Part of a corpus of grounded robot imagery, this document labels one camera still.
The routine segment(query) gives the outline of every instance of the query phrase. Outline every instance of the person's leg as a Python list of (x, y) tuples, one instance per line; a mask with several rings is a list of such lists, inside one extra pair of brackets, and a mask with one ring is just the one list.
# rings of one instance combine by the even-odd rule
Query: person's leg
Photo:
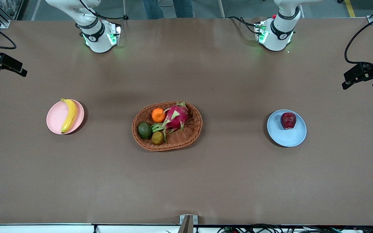
[(177, 18), (193, 18), (192, 0), (173, 0)]
[(163, 18), (163, 12), (159, 6), (158, 0), (143, 0), (143, 5), (145, 6), (146, 17), (148, 19)]

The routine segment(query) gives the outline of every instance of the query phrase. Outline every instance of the orange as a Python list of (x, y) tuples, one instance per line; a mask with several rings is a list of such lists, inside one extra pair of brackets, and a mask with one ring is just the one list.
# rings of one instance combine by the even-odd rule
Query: orange
[(152, 111), (152, 119), (156, 122), (156, 123), (162, 123), (166, 118), (166, 113), (164, 112), (163, 109), (161, 108), (155, 108), (153, 111)]

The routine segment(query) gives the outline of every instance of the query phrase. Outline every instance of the basket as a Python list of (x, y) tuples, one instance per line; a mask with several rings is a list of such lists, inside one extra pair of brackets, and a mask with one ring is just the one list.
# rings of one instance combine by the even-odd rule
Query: basket
[(152, 111), (155, 108), (167, 109), (175, 104), (176, 101), (149, 105), (144, 107), (141, 111), (138, 112), (138, 114), (136, 114), (136, 117), (135, 119), (133, 119), (132, 123), (132, 134), (136, 142), (141, 147), (149, 151), (166, 151), (181, 149), (195, 142), (195, 140), (201, 134), (202, 116), (198, 109), (194, 107), (194, 105), (191, 105), (187, 102), (185, 102), (185, 104), (188, 108), (189, 118), (188, 121), (185, 123), (184, 130), (181, 131), (180, 129), (178, 129), (175, 132), (166, 134), (167, 143), (163, 143), (162, 145), (157, 146), (152, 144), (150, 139), (142, 139), (138, 135), (139, 123), (141, 123), (142, 121), (146, 121), (151, 125), (155, 123), (151, 116)]

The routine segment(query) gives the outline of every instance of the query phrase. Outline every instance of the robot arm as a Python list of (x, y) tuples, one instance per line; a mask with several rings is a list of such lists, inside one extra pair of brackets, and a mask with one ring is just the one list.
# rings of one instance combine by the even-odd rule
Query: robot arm
[(55, 8), (69, 15), (83, 32), (86, 45), (93, 52), (104, 53), (118, 44), (120, 25), (116, 26), (107, 20), (100, 19), (92, 12), (92, 7), (98, 6), (101, 0), (46, 0)]
[(294, 26), (300, 18), (300, 5), (315, 3), (321, 0), (274, 0), (278, 5), (278, 14), (275, 18), (255, 25), (256, 40), (272, 51), (280, 51), (290, 43)]

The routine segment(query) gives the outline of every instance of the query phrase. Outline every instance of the banana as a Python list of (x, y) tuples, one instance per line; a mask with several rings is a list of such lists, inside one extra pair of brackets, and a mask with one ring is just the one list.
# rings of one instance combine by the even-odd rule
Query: banana
[(61, 127), (61, 133), (65, 134), (67, 133), (71, 126), (74, 124), (74, 121), (76, 121), (77, 118), (77, 105), (76, 103), (71, 99), (61, 99), (61, 101), (65, 102), (68, 107), (68, 114), (65, 118), (64, 123)]

